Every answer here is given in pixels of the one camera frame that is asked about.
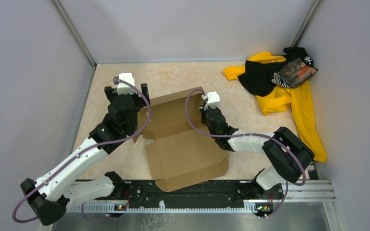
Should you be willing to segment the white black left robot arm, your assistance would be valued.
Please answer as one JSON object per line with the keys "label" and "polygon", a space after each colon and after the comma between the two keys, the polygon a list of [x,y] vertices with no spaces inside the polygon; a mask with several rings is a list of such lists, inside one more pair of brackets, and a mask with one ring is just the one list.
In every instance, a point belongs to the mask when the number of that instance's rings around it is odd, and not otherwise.
{"label": "white black left robot arm", "polygon": [[25,179],[20,184],[24,198],[13,211],[15,222],[22,222],[16,213],[23,202],[30,205],[42,225],[49,226],[76,205],[99,198],[128,197],[125,181],[114,171],[96,180],[75,182],[92,165],[138,136],[143,129],[137,126],[137,113],[143,107],[151,109],[146,83],[137,89],[123,81],[115,89],[105,87],[105,93],[110,102],[108,112],[80,147],[47,174],[36,180]]}

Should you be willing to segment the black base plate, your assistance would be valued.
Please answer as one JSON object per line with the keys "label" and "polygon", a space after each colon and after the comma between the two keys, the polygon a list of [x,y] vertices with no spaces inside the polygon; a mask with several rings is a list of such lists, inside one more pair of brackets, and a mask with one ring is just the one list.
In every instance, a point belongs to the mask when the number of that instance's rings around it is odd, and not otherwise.
{"label": "black base plate", "polygon": [[99,197],[98,200],[129,200],[129,208],[156,208],[164,201],[167,208],[241,208],[244,200],[282,199],[281,184],[263,190],[248,180],[209,180],[173,192],[164,192],[154,180],[126,182],[120,197]]}

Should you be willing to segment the yellow cloth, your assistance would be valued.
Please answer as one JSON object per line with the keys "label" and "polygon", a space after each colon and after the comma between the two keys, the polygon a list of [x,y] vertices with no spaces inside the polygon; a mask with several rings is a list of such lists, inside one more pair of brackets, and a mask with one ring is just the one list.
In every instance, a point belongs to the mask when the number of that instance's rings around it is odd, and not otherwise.
{"label": "yellow cloth", "polygon": [[[250,56],[247,61],[267,63],[281,63],[286,61],[282,56],[273,56],[270,52],[259,52]],[[243,66],[231,66],[222,70],[227,80],[238,80],[238,76],[245,72]],[[310,83],[306,80],[295,89],[276,86],[267,96],[256,96],[259,107],[265,116],[269,113],[291,110],[299,138],[315,154],[315,161],[325,163],[327,154],[316,129],[316,119]]]}

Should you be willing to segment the aluminium frame rail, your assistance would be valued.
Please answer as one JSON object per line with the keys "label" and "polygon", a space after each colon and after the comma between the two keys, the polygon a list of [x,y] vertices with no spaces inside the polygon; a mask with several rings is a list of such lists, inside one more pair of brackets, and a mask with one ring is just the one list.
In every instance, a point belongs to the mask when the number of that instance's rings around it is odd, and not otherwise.
{"label": "aluminium frame rail", "polygon": [[128,182],[119,200],[69,209],[41,231],[345,231],[328,180],[281,183],[268,191],[250,180],[211,180],[163,192],[150,180]]}

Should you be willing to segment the patterned grey pouch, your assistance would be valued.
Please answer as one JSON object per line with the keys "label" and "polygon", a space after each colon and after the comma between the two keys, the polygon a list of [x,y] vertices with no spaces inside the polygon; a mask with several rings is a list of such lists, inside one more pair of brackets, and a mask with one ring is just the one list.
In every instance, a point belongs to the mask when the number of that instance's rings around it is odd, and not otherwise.
{"label": "patterned grey pouch", "polygon": [[299,57],[288,62],[278,72],[275,72],[271,82],[285,88],[297,88],[312,77],[318,69],[309,56]]}

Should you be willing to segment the brown cardboard box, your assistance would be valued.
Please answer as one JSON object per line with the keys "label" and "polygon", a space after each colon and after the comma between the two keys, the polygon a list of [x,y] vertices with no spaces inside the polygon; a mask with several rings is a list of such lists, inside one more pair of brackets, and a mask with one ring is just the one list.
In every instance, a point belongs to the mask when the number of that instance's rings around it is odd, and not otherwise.
{"label": "brown cardboard box", "polygon": [[146,107],[137,114],[141,135],[152,140],[145,153],[152,179],[159,189],[173,192],[221,177],[229,169],[229,152],[213,138],[201,122],[199,108],[202,93],[187,89],[150,99],[151,115]]}

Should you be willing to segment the black cloth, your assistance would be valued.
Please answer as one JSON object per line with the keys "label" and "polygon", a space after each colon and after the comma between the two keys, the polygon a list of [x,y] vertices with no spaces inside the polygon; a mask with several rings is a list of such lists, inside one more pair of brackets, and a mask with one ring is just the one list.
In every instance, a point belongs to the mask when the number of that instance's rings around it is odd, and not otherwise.
{"label": "black cloth", "polygon": [[264,97],[277,86],[271,82],[275,72],[278,72],[284,65],[296,58],[309,56],[305,48],[302,47],[286,47],[283,52],[285,53],[283,57],[286,60],[282,62],[263,64],[258,61],[246,61],[245,72],[238,76],[242,86],[249,93]]}

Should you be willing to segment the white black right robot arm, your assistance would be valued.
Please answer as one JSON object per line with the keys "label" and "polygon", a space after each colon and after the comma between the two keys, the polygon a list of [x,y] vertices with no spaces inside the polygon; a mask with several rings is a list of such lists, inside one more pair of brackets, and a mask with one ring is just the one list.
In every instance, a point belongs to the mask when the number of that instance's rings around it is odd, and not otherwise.
{"label": "white black right robot arm", "polygon": [[269,159],[271,166],[262,170],[252,185],[252,193],[257,198],[265,198],[279,183],[296,183],[315,158],[311,149],[287,127],[279,127],[273,133],[252,134],[228,125],[219,108],[200,107],[199,110],[201,122],[221,149],[262,153]]}

